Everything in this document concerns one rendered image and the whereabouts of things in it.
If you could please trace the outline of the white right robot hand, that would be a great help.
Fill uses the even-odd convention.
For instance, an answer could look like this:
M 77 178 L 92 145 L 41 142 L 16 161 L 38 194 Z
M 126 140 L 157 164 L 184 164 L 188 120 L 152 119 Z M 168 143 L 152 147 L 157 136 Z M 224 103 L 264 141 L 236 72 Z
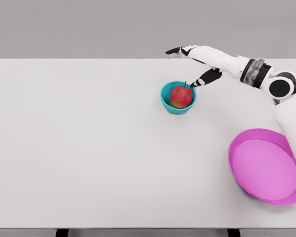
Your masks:
M 230 55 L 211 48 L 209 46 L 186 45 L 170 49 L 165 52 L 166 55 L 179 54 L 184 55 L 194 61 L 211 67 L 204 72 L 194 83 L 190 85 L 191 88 L 208 85 L 222 75 L 222 71 L 226 69 L 226 63 L 231 58 Z

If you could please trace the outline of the red apple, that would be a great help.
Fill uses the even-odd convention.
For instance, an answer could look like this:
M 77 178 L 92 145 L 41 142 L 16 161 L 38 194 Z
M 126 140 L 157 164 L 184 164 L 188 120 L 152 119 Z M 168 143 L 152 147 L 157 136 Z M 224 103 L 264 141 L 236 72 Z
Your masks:
M 175 86 L 170 93 L 170 105 L 178 109 L 188 107 L 192 100 L 193 92 L 186 82 L 183 85 Z

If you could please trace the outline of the blue bowl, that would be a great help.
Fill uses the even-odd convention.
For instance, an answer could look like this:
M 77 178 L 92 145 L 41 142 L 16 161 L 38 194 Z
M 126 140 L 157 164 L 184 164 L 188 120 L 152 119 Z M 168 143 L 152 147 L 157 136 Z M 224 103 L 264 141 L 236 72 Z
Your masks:
M 170 105 L 170 93 L 171 93 L 172 89 L 177 85 L 183 85 L 183 84 L 184 84 L 184 82 L 181 82 L 181 81 L 172 81 L 172 82 L 164 85 L 161 92 L 160 92 L 160 98 L 161 98 L 163 106 L 165 107 L 165 109 L 168 112 L 170 112 L 172 114 L 176 114 L 176 115 L 183 114 L 183 113 L 187 112 L 196 102 L 196 91 L 194 88 L 191 88 L 189 84 L 187 84 L 187 86 L 189 86 L 193 92 L 192 103 L 188 107 L 183 108 L 183 109 L 178 109 L 178 108 L 172 107 Z

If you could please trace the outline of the pink plate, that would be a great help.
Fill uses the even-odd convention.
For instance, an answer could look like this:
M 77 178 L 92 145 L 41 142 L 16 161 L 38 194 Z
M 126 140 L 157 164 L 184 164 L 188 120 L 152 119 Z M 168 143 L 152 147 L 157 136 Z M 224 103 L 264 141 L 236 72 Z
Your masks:
M 228 163 L 254 198 L 278 206 L 296 203 L 296 159 L 283 134 L 262 128 L 239 133 L 230 143 Z

